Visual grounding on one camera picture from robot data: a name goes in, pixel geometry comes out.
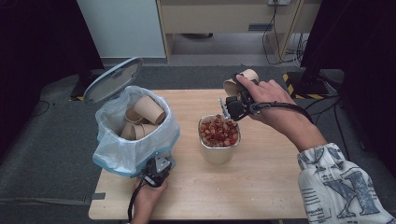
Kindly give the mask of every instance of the person's left hand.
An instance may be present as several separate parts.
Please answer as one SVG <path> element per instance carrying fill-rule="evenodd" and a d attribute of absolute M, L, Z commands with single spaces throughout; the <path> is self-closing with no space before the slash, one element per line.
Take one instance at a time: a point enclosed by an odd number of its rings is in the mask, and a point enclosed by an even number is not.
<path fill-rule="evenodd" d="M 134 190 L 140 183 L 140 179 L 137 178 L 134 183 Z M 168 188 L 168 183 L 165 180 L 163 184 L 158 188 L 152 188 L 149 185 L 144 185 L 134 200 L 134 218 L 131 224 L 147 224 L 152 211 L 154 211 L 158 200 L 160 199 L 163 192 Z"/>

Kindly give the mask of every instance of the food in bowl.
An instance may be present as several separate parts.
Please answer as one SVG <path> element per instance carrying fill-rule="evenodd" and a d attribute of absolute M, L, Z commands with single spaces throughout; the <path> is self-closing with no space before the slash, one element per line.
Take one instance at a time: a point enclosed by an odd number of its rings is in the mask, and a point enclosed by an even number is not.
<path fill-rule="evenodd" d="M 220 114 L 203 117 L 198 128 L 201 141 L 207 147 L 232 147 L 240 140 L 238 123 Z"/>

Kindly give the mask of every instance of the brown paper cup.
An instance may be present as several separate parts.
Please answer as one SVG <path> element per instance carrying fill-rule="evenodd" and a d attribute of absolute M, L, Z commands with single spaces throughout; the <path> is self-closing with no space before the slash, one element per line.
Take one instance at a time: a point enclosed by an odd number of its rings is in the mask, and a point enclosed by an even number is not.
<path fill-rule="evenodd" d="M 148 95 L 143 96 L 134 105 L 134 112 L 153 124 L 159 124 L 166 116 L 165 111 Z"/>
<path fill-rule="evenodd" d="M 153 125 L 153 124 L 140 124 L 140 125 L 142 125 L 142 127 L 143 127 L 145 136 L 151 134 L 158 128 L 158 125 Z"/>
<path fill-rule="evenodd" d="M 132 124 L 132 140 L 139 140 L 145 136 L 145 130 L 141 124 Z"/>
<path fill-rule="evenodd" d="M 236 87 L 236 83 L 233 81 L 232 78 L 224 81 L 223 88 L 228 96 L 238 95 L 238 88 Z"/>
<path fill-rule="evenodd" d="M 249 79 L 250 81 L 255 79 L 258 83 L 260 82 L 259 75 L 257 75 L 257 73 L 251 69 L 247 69 L 247 70 L 243 71 L 241 74 L 243 74 L 244 77 Z"/>
<path fill-rule="evenodd" d="M 257 73 L 251 69 L 247 69 L 247 70 L 243 71 L 241 74 L 243 74 L 244 77 L 246 77 L 250 81 L 254 79 L 258 83 L 260 82 L 259 75 L 257 75 Z M 238 88 L 236 87 L 236 83 L 233 81 L 232 78 L 227 79 L 223 82 L 223 88 L 228 96 L 237 96 L 238 95 Z"/>
<path fill-rule="evenodd" d="M 126 139 L 126 140 L 133 140 L 133 138 L 132 138 L 132 126 L 133 126 L 132 123 L 126 122 L 124 127 L 123 127 L 123 129 L 122 129 L 120 137 L 123 138 L 123 139 Z"/>
<path fill-rule="evenodd" d="M 148 120 L 134 112 L 134 105 L 131 105 L 130 107 L 128 107 L 128 109 L 126 109 L 125 118 L 132 124 L 149 123 Z"/>

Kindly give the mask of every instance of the printed shirt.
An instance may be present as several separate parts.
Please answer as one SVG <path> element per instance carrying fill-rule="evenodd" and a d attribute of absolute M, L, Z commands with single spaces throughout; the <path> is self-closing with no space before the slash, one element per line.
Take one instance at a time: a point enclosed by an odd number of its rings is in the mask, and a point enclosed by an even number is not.
<path fill-rule="evenodd" d="M 388 223 L 396 219 L 378 200 L 373 182 L 358 165 L 346 161 L 333 143 L 297 156 L 300 191 L 310 223 Z"/>

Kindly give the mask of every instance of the wall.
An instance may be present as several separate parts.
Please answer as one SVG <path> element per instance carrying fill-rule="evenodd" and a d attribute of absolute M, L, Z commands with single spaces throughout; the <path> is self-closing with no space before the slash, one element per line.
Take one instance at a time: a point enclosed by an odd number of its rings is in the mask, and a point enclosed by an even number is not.
<path fill-rule="evenodd" d="M 165 58 L 154 0 L 78 0 L 102 59 Z"/>

